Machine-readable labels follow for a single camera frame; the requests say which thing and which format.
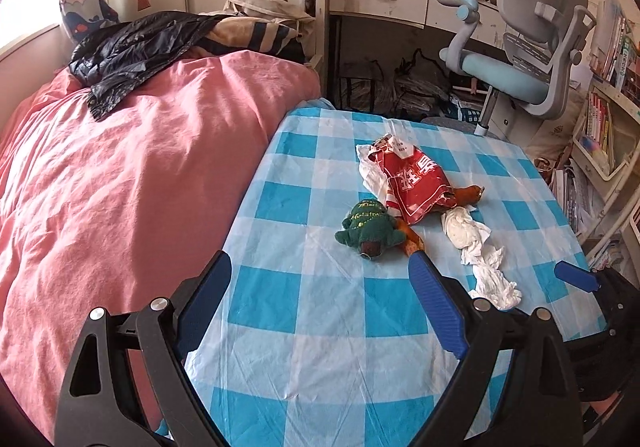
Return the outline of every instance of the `red package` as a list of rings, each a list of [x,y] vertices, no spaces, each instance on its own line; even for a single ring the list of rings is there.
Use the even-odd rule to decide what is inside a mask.
[[[380,166],[389,182],[386,206],[399,211],[409,225],[420,221],[433,205],[456,206],[447,177],[436,162],[420,148],[387,134],[373,144],[369,158]]]

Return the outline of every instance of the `blue gripper pad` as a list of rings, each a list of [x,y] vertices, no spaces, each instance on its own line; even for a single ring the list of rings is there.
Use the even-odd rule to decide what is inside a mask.
[[[442,276],[424,252],[409,257],[409,281],[427,314],[440,345],[461,360],[469,343],[465,337],[465,319],[442,284]]]
[[[592,293],[598,291],[598,288],[600,288],[600,284],[598,284],[598,280],[594,274],[582,268],[575,267],[566,261],[560,261],[554,268],[554,273],[560,281],[580,288],[585,292]]]
[[[180,316],[175,348],[181,360],[200,345],[230,281],[231,260],[223,253],[219,260],[210,266],[204,282],[193,294],[187,309]]]

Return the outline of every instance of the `gray chair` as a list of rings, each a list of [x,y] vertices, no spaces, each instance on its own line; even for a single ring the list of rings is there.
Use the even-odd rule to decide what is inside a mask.
[[[481,21],[478,1],[437,1],[457,8],[456,16],[464,21],[440,58],[449,70],[492,87],[475,134],[486,134],[500,93],[539,118],[555,119],[564,113],[571,66],[581,62],[586,37],[596,25],[588,0],[498,0],[505,23],[520,34],[504,34],[511,64],[464,49]]]

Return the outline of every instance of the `silver bolt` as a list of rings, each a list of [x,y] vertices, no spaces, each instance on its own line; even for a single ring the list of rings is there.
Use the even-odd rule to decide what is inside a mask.
[[[91,310],[91,313],[89,313],[89,317],[92,321],[99,321],[104,317],[104,308],[94,308]]]
[[[164,310],[168,304],[169,301],[167,299],[159,297],[158,299],[153,299],[150,306],[154,312],[159,312],[160,310]]]
[[[491,303],[487,299],[476,299],[474,308],[479,312],[488,312],[491,309]]]
[[[551,318],[551,312],[546,308],[538,308],[536,310],[536,315],[538,316],[538,319],[543,321],[548,321]]]

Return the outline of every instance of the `green plush toy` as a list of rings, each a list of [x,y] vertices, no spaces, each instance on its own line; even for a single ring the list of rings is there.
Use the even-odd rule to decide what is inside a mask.
[[[406,234],[396,230],[396,218],[389,215],[378,200],[359,202],[342,222],[345,228],[335,233],[338,243],[360,251],[365,259],[378,257],[385,249],[404,243]]]

